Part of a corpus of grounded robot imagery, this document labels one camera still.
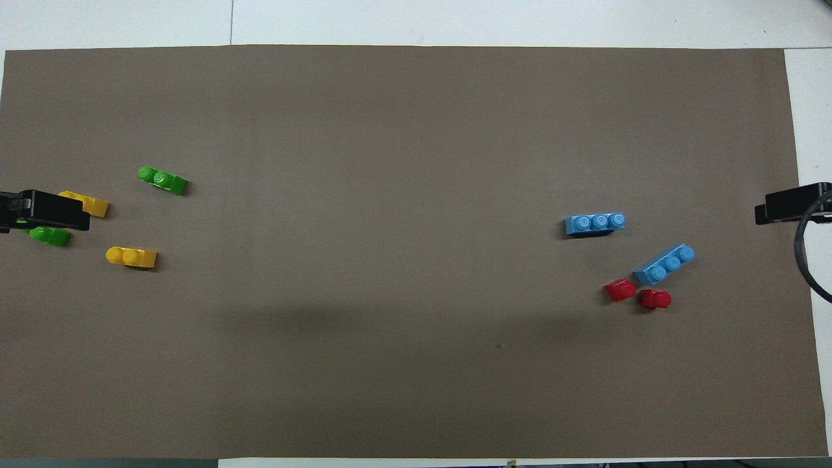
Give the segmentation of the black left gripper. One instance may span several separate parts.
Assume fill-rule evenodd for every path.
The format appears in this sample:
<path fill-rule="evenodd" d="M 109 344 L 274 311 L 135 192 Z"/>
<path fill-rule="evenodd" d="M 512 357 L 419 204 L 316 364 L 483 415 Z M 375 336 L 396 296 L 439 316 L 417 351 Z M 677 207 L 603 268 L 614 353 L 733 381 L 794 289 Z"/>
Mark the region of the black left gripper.
<path fill-rule="evenodd" d="M 81 201 L 42 190 L 1 192 L 1 231 L 32 230 L 38 226 L 88 231 L 91 216 Z"/>

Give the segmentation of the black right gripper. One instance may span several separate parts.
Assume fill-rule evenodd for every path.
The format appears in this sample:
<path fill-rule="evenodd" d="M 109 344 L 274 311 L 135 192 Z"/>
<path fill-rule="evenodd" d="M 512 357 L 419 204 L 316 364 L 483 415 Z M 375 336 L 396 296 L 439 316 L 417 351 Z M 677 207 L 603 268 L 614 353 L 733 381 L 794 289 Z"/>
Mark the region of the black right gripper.
<path fill-rule="evenodd" d="M 830 183 L 812 183 L 769 193 L 766 204 L 754 208 L 755 225 L 798 222 L 809 206 L 830 189 Z"/>

